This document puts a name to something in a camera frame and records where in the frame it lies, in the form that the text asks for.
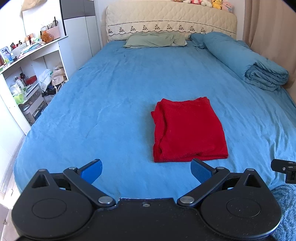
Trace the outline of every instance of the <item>blue gripper pad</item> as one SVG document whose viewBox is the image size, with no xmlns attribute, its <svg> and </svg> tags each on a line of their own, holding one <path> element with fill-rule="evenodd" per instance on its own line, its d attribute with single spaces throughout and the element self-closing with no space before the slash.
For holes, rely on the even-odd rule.
<svg viewBox="0 0 296 241">
<path fill-rule="evenodd" d="M 101 174 L 103 170 L 103 164 L 101 160 L 94 162 L 80 173 L 80 177 L 92 184 Z"/>
<path fill-rule="evenodd" d="M 203 165 L 199 164 L 195 160 L 191 161 L 190 169 L 192 175 L 200 182 L 204 183 L 206 180 L 211 178 L 213 176 L 213 173 L 211 170 L 207 169 Z"/>
</svg>

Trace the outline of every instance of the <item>cream headboard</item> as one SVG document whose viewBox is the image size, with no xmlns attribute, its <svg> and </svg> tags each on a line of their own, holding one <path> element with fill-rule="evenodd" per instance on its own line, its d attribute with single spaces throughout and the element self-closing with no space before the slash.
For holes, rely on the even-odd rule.
<svg viewBox="0 0 296 241">
<path fill-rule="evenodd" d="M 234 14 L 197 4 L 172 1 L 122 1 L 106 9 L 108 41 L 125 40 L 136 32 L 178 31 L 191 33 L 218 31 L 236 38 Z"/>
</svg>

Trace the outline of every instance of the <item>pink basket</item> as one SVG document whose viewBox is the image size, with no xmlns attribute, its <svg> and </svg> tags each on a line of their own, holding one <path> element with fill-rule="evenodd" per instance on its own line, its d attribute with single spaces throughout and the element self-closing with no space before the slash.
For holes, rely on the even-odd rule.
<svg viewBox="0 0 296 241">
<path fill-rule="evenodd" d="M 55 39 L 58 39 L 61 37 L 61 32 L 59 31 L 59 26 L 55 26 L 53 28 L 50 28 L 46 30 L 47 33 L 51 34 Z"/>
</svg>

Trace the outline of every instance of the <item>screw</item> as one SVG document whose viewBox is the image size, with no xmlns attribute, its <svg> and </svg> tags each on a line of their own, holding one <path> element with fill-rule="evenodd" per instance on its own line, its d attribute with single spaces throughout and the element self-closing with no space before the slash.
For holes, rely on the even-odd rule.
<svg viewBox="0 0 296 241">
<path fill-rule="evenodd" d="M 180 198 L 180 202 L 184 204 L 191 204 L 194 202 L 194 198 L 191 196 L 183 196 Z"/>
<path fill-rule="evenodd" d="M 113 201 L 113 198 L 109 196 L 103 196 L 103 197 L 100 197 L 98 201 L 99 203 L 102 203 L 102 204 L 110 204 Z"/>
</svg>

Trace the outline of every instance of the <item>stuffed animal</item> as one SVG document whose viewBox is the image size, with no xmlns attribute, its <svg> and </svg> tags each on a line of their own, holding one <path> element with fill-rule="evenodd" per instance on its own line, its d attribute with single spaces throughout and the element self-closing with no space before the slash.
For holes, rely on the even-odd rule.
<svg viewBox="0 0 296 241">
<path fill-rule="evenodd" d="M 208 0 L 202 0 L 201 5 L 202 6 L 207 6 L 207 7 L 212 7 L 211 2 L 208 1 Z"/>
<path fill-rule="evenodd" d="M 43 42 L 45 42 L 46 44 L 50 43 L 52 40 L 54 40 L 54 37 L 47 33 L 46 31 L 44 31 L 42 33 L 42 35 L 40 36 L 40 38 L 42 39 Z"/>
<path fill-rule="evenodd" d="M 202 3 L 202 0 L 191 0 L 191 3 L 200 5 Z"/>
<path fill-rule="evenodd" d="M 222 0 L 212 0 L 212 6 L 217 9 L 222 8 Z"/>
<path fill-rule="evenodd" d="M 233 13 L 234 6 L 230 2 L 223 2 L 222 10 Z"/>
</svg>

